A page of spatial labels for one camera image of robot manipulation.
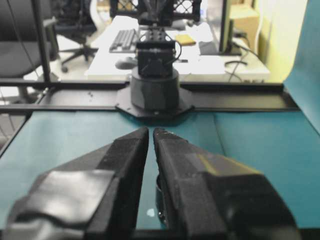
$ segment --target black cylindrical base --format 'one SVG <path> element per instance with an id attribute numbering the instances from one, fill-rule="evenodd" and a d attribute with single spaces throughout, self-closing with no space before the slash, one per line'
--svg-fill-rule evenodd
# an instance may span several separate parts
<path id="1" fill-rule="evenodd" d="M 142 77 L 138 67 L 132 70 L 131 102 L 149 111 L 175 109 L 179 105 L 179 73 L 173 69 L 172 76 Z"/>

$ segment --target mounting plate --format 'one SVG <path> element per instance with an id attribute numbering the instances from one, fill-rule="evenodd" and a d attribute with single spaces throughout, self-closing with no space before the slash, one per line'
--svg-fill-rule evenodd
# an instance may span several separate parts
<path id="1" fill-rule="evenodd" d="M 194 108 L 192 105 L 192 92 L 179 88 L 179 106 L 167 111 L 150 111 L 135 106 L 131 102 L 130 86 L 118 90 L 115 107 L 137 119 L 172 119 L 177 115 L 185 113 Z"/>

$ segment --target computer mouse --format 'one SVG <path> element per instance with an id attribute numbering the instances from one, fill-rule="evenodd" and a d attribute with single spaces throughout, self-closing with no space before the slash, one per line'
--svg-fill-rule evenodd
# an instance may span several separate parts
<path id="1" fill-rule="evenodd" d="M 120 70 L 130 70 L 138 65 L 138 60 L 133 57 L 126 57 L 120 59 L 115 63 L 115 67 Z"/>

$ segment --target office chair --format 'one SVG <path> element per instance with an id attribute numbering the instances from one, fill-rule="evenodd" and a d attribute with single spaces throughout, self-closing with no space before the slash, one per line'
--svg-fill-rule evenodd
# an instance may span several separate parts
<path id="1" fill-rule="evenodd" d="M 96 32 L 97 27 L 90 15 L 91 0 L 54 0 L 53 4 L 55 4 L 54 15 L 58 19 L 55 26 L 56 33 L 77 42 L 81 46 L 78 49 L 60 51 L 61 53 L 73 53 L 72 56 L 61 63 L 61 71 L 67 73 L 66 63 L 80 56 L 84 56 L 87 62 L 89 57 L 95 56 L 98 49 L 90 47 L 87 43 L 87 37 Z"/>
<path id="2" fill-rule="evenodd" d="M 6 0 L 0 0 L 0 78 L 23 78 L 41 65 L 40 51 L 37 42 L 35 20 L 30 0 L 9 0 L 12 6 L 17 31 L 23 41 L 19 42 L 14 22 Z M 52 19 L 50 0 L 42 0 L 44 19 Z M 47 48 L 50 60 L 58 57 L 59 48 L 56 39 L 54 21 L 44 21 L 46 28 Z M 29 103 L 31 98 L 26 87 L 19 87 L 19 102 Z"/>

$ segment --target desk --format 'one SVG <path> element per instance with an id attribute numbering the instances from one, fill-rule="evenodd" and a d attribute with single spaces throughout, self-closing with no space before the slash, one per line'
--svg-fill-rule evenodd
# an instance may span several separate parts
<path id="1" fill-rule="evenodd" d="M 95 55 L 86 76 L 89 80 L 110 80 L 124 81 L 131 70 L 116 69 L 115 63 L 125 57 L 134 57 L 134 54 L 109 53 L 109 48 L 114 41 L 119 30 L 138 29 L 136 19 L 127 16 L 117 16 L 112 24 L 104 31 L 99 38 L 99 50 Z M 200 41 L 209 42 L 212 40 L 210 28 L 206 23 L 200 26 L 186 26 L 186 31 L 167 31 L 172 38 L 177 34 L 189 34 L 197 43 Z M 243 45 L 241 40 L 235 39 L 238 44 Z M 231 64 L 225 67 L 225 62 L 239 61 L 239 56 L 200 56 L 198 44 L 194 46 L 182 47 L 181 59 L 188 59 L 188 63 L 175 62 L 173 66 L 180 74 L 181 82 L 227 82 L 230 74 L 235 67 Z M 249 54 L 245 60 L 247 66 L 239 65 L 236 74 L 245 82 L 267 82 L 270 77 L 270 71 L 253 54 Z M 239 79 L 233 77 L 231 82 L 239 82 Z"/>

